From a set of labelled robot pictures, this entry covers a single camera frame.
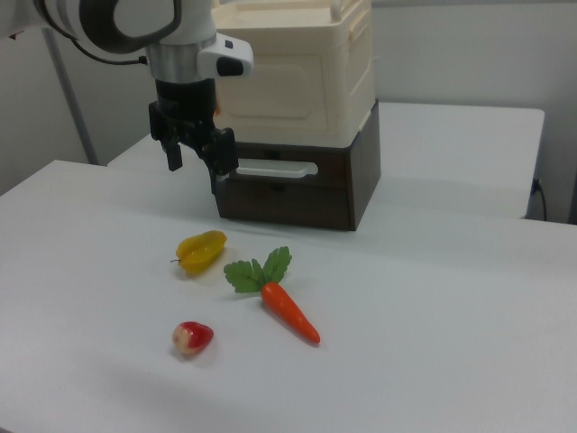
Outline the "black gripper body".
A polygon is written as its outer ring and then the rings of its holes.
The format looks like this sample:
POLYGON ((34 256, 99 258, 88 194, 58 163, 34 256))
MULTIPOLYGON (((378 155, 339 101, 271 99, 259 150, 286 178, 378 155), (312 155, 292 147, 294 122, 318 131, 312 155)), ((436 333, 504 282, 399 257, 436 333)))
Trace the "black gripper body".
POLYGON ((157 100, 149 104, 151 137, 178 137, 185 144, 208 144, 215 130, 215 81, 176 84, 156 79, 157 100))

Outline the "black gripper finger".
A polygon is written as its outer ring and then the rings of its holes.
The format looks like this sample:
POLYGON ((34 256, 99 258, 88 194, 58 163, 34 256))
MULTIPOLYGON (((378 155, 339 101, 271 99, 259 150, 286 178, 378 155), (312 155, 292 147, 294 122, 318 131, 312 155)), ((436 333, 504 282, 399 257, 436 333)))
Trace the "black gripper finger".
POLYGON ((176 139, 163 140, 162 148, 166 153, 169 170, 179 170, 183 166, 179 141, 176 139))
POLYGON ((234 131, 231 128, 210 131, 207 143, 201 146, 200 157, 208 169, 211 192, 215 194, 216 183, 238 168, 234 131))

